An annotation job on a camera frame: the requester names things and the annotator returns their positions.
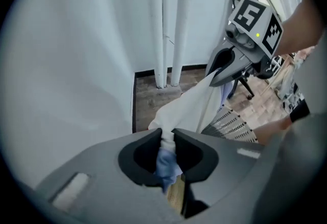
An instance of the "white pipe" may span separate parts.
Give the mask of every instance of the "white pipe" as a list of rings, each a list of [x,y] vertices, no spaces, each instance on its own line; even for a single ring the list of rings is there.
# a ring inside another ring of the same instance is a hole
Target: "white pipe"
[[[171,85],[179,84],[180,73],[182,71],[182,59],[186,47],[188,35],[188,25],[190,18],[191,0],[177,0],[177,17],[175,28],[175,50],[172,70]]]
[[[153,47],[155,51],[155,83],[164,87],[164,50],[162,41],[162,0],[150,0]]]
[[[162,0],[163,12],[163,84],[167,85],[167,47],[169,43],[169,0]]]

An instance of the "white cloth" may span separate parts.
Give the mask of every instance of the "white cloth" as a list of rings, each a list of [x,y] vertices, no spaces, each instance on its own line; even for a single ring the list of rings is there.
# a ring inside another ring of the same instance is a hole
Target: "white cloth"
[[[214,119],[222,100],[221,87],[209,86],[215,73],[158,110],[149,129],[162,129],[161,148],[175,153],[174,128],[201,133]]]

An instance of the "blue cloth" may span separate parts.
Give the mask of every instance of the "blue cloth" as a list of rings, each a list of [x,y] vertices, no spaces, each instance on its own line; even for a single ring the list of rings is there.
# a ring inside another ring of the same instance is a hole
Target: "blue cloth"
[[[220,106],[222,106],[222,104],[224,104],[226,101],[231,89],[231,82],[221,86]],[[162,191],[164,194],[166,194],[169,186],[176,182],[177,176],[181,175],[182,173],[183,172],[176,161],[176,154],[164,148],[159,148],[156,160],[156,170],[154,174],[162,180]]]

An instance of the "wooden floor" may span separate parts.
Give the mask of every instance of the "wooden floor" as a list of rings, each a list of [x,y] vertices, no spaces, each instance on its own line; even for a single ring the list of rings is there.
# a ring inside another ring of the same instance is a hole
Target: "wooden floor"
[[[158,109],[195,86],[204,78],[204,71],[204,69],[182,71],[180,84],[177,87],[170,86],[171,73],[168,73],[167,88],[163,89],[156,88],[154,76],[137,78],[136,131],[146,130]],[[282,102],[273,90],[269,89],[260,96],[260,92],[267,86],[265,81],[250,77],[248,84],[255,94],[252,100],[246,98],[249,93],[239,83],[234,96],[225,104],[238,112],[252,129],[286,116]]]

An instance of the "chair leg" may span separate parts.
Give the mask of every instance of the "chair leg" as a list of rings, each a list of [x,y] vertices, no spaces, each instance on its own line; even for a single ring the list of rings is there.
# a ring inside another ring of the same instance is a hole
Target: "chair leg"
[[[243,84],[243,86],[245,86],[245,88],[250,92],[250,94],[252,95],[252,97],[254,97],[254,93],[251,90],[249,84],[244,80],[244,78],[240,78],[240,82]]]
[[[229,93],[229,95],[228,95],[228,97],[227,97],[228,99],[231,99],[232,96],[234,95],[238,83],[239,83],[239,79],[236,79],[236,80],[234,81],[233,88],[231,89],[231,92]]]

